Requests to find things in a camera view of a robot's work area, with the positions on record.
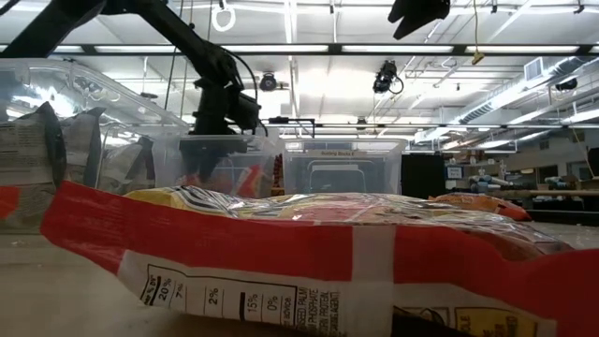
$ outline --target black robotic arm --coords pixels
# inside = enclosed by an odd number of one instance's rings
[[[230,134],[225,117],[242,130],[256,129],[260,107],[243,94],[231,53],[200,38],[162,0],[51,0],[2,52],[3,58],[46,58],[70,32],[97,15],[138,14],[192,64],[204,90],[192,133]]]

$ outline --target orange packaging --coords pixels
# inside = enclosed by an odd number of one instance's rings
[[[499,215],[507,216],[516,221],[531,221],[531,216],[513,203],[495,197],[471,194],[471,193],[451,193],[437,198],[429,198],[431,201],[443,202],[463,210],[494,212]]]

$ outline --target table surface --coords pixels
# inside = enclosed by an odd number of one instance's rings
[[[599,248],[599,228],[534,224],[576,248]],[[0,235],[0,336],[301,336],[275,326],[146,307],[107,271],[39,235]]]

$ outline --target hanging ring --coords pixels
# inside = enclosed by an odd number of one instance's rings
[[[221,5],[222,6],[219,6],[219,8],[212,9],[212,27],[214,27],[214,29],[218,32],[226,32],[227,30],[233,28],[237,18],[235,16],[235,9],[233,7],[229,7],[225,0],[221,2]],[[225,26],[222,26],[220,23],[218,23],[218,14],[222,12],[228,12],[230,15],[228,23]]]

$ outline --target plastic storage container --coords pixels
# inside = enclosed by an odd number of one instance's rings
[[[0,212],[0,232],[37,232],[61,180],[118,194],[153,187],[152,172],[142,171],[152,165],[138,168],[145,164],[139,158],[148,157],[139,155],[148,153],[141,134],[188,130],[172,113],[85,66],[0,60],[0,205],[9,201],[11,208]],[[114,160],[125,146],[121,153],[135,160]],[[16,199],[6,200],[8,191]]]
[[[109,77],[67,61],[0,60],[0,122],[13,120],[50,102],[59,119],[93,108],[106,109],[102,125],[130,125],[142,134],[189,130],[189,125]]]
[[[407,141],[293,139],[285,143],[286,194],[400,194]]]
[[[155,185],[195,185],[231,196],[266,198],[272,188],[275,145],[259,136],[182,136],[152,148]]]

